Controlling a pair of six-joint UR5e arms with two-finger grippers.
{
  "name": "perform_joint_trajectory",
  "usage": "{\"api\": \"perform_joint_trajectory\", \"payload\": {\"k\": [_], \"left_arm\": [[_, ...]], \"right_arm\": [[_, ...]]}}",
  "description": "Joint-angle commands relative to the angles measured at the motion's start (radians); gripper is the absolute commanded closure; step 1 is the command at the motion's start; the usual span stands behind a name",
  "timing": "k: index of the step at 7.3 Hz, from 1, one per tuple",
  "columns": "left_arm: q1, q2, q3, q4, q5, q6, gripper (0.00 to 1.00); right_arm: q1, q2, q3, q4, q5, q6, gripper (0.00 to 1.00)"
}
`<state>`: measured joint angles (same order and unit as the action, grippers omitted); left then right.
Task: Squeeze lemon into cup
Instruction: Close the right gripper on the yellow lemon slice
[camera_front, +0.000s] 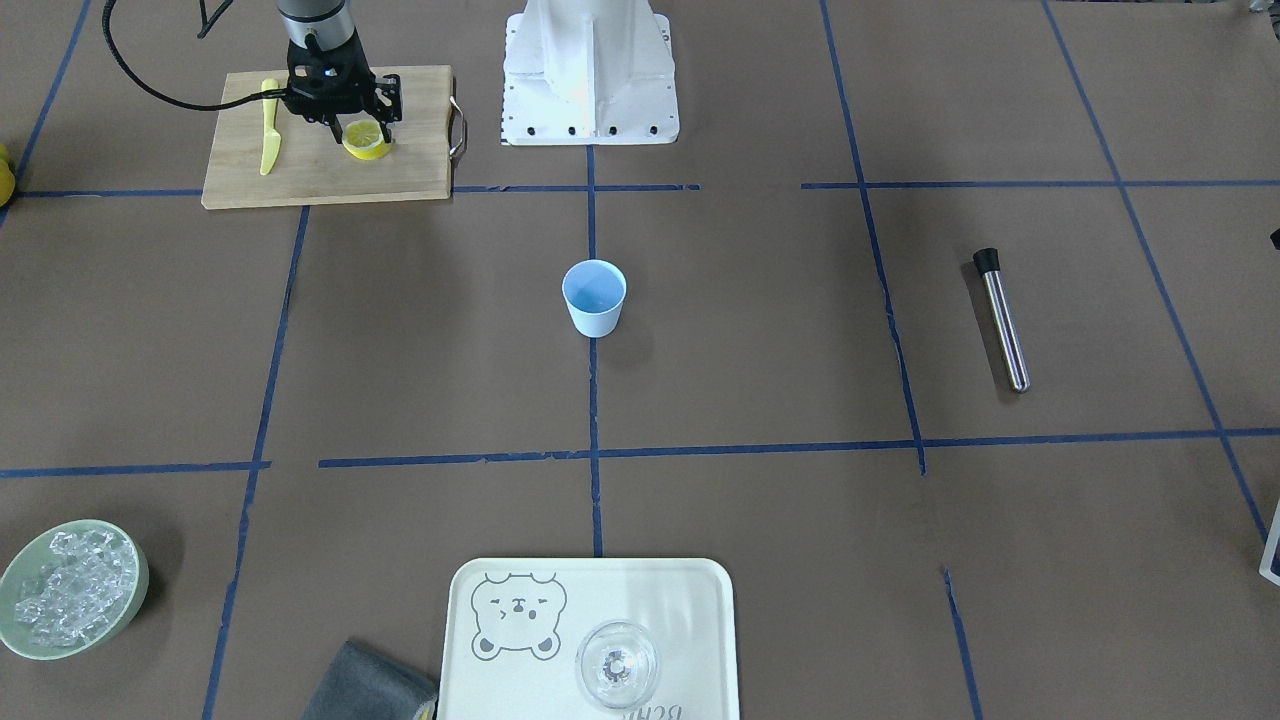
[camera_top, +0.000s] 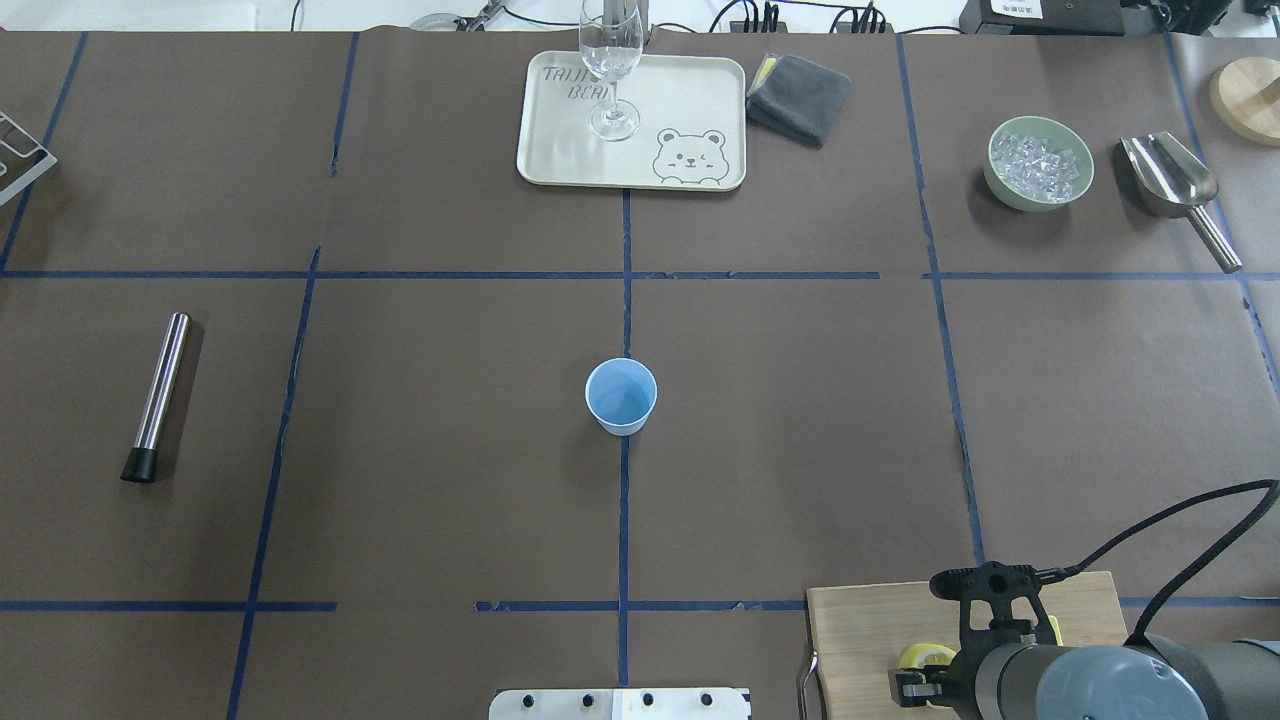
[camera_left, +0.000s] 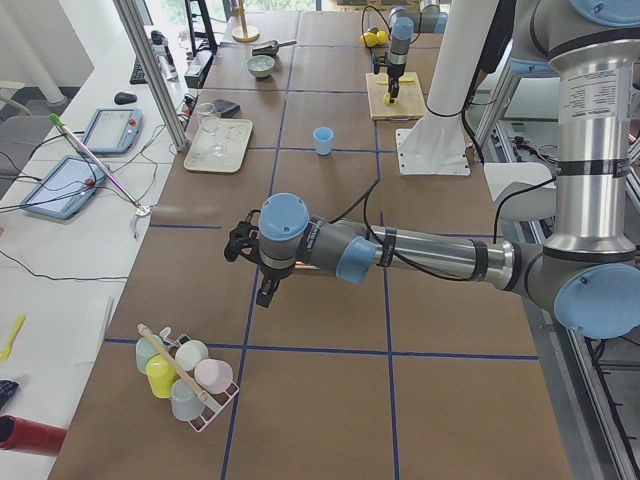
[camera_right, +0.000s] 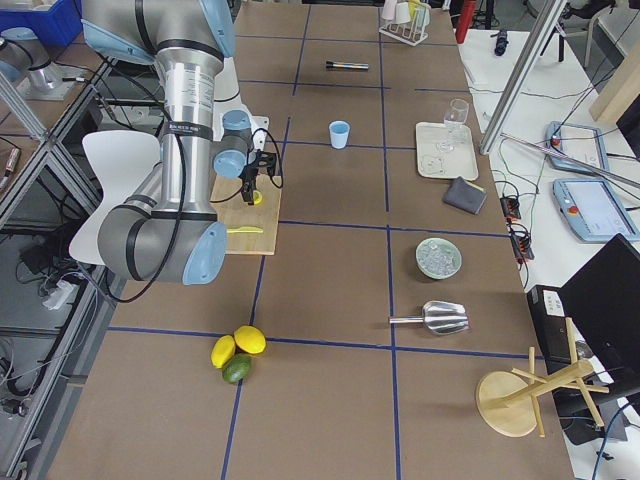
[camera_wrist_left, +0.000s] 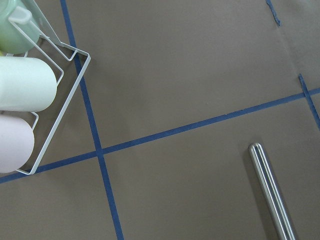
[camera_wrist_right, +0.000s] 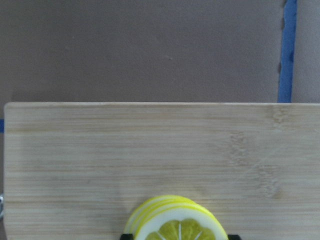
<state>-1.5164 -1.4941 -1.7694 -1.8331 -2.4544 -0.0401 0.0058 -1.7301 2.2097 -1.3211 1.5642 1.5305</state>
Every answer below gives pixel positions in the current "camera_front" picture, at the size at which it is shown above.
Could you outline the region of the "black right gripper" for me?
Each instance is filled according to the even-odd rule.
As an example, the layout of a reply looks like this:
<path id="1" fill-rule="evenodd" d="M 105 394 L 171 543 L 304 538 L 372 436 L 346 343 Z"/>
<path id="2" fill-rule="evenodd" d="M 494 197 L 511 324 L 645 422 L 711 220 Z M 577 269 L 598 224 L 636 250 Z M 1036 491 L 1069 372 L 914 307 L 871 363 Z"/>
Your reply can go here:
<path id="1" fill-rule="evenodd" d="M 367 114 L 378 122 L 381 141 L 392 143 L 390 127 L 402 120 L 401 77 L 378 77 L 357 35 L 337 47 L 319 41 L 292 42 L 287 51 L 288 82 L 282 102 L 307 122 L 328 126 L 337 143 L 344 142 L 339 115 Z"/>

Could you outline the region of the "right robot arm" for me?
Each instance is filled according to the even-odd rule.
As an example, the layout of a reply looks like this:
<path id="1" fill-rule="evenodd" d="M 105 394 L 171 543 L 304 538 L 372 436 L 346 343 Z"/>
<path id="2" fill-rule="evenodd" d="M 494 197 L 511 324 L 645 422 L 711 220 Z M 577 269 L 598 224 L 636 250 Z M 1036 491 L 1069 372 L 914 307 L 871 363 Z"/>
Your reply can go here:
<path id="1" fill-rule="evenodd" d="M 342 117 L 365 114 L 392 142 L 402 119 L 401 78 L 375 76 L 347 1 L 278 1 L 289 36 L 289 77 L 283 104 L 293 115 L 325 126 L 343 140 Z"/>

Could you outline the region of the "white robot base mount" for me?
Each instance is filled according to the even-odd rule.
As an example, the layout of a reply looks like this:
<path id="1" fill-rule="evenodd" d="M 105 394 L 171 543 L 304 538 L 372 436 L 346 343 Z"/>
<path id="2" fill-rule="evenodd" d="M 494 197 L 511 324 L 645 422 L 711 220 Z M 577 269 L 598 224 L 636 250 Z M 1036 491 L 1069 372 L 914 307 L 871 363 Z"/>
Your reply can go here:
<path id="1" fill-rule="evenodd" d="M 529 1 L 504 31 L 500 142 L 640 146 L 678 140 L 669 19 L 648 1 Z"/>

